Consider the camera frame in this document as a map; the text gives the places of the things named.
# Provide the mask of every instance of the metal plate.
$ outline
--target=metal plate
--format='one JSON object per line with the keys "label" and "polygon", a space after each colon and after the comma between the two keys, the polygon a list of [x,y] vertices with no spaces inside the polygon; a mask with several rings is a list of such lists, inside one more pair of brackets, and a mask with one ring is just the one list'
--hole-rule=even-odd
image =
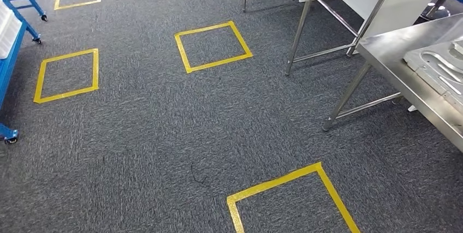
{"label": "metal plate", "polygon": [[420,78],[463,112],[463,40],[441,43],[405,54]]}

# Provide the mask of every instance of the caster wheel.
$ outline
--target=caster wheel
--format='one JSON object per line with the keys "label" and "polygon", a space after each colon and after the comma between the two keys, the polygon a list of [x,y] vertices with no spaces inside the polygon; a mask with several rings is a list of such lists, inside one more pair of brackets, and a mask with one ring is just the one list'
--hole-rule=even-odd
{"label": "caster wheel", "polygon": [[5,144],[11,145],[17,142],[17,138],[5,139]]}

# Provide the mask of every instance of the floor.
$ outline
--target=floor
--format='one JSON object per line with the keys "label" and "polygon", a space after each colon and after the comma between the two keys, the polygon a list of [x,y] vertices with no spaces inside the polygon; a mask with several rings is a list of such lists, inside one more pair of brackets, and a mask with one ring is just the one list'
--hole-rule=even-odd
{"label": "floor", "polygon": [[[38,2],[48,22],[23,14],[43,42],[26,35],[0,113],[20,131],[0,146],[0,232],[238,232],[228,196],[318,162],[361,232],[462,232],[463,156],[408,102],[322,131],[364,60],[338,52],[286,77],[301,4],[250,0],[243,14],[240,0]],[[174,35],[228,21],[253,56],[187,74]],[[230,27],[180,38],[192,67],[244,53]],[[299,51],[350,39],[316,4]],[[89,49],[97,90],[33,101],[43,60]],[[93,62],[47,63],[41,98],[92,86]],[[372,70],[349,105],[393,92]],[[237,201],[244,232],[349,232],[318,174]]]}

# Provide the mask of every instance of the white wall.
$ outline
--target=white wall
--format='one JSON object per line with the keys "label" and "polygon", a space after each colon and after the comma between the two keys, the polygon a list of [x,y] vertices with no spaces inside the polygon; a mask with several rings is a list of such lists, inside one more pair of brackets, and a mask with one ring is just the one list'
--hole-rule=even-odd
{"label": "white wall", "polygon": [[[378,0],[343,0],[364,19]],[[381,34],[413,25],[432,0],[385,0],[365,36]]]}

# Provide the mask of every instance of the white tray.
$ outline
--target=white tray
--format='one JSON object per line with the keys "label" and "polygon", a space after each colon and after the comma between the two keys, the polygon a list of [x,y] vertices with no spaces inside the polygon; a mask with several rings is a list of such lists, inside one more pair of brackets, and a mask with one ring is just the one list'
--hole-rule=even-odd
{"label": "white tray", "polygon": [[5,59],[10,54],[21,25],[13,11],[0,1],[0,59]]}

